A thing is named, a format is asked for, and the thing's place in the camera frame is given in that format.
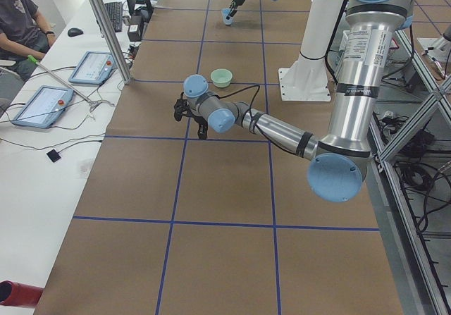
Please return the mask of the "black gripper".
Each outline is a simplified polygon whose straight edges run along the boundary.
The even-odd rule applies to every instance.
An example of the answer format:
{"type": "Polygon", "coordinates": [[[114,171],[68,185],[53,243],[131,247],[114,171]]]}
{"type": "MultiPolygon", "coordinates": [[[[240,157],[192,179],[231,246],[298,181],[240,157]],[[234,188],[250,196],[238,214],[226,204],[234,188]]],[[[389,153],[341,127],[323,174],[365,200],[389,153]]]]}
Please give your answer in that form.
{"type": "Polygon", "coordinates": [[[236,11],[238,9],[239,6],[241,6],[243,4],[243,0],[232,0],[231,4],[230,4],[230,11],[236,11]]]}
{"type": "Polygon", "coordinates": [[[194,121],[198,124],[197,136],[200,140],[206,140],[208,138],[208,123],[207,121],[196,114],[190,108],[187,100],[183,98],[181,94],[174,104],[174,119],[177,122],[182,120],[182,117],[194,118],[194,121]]]}

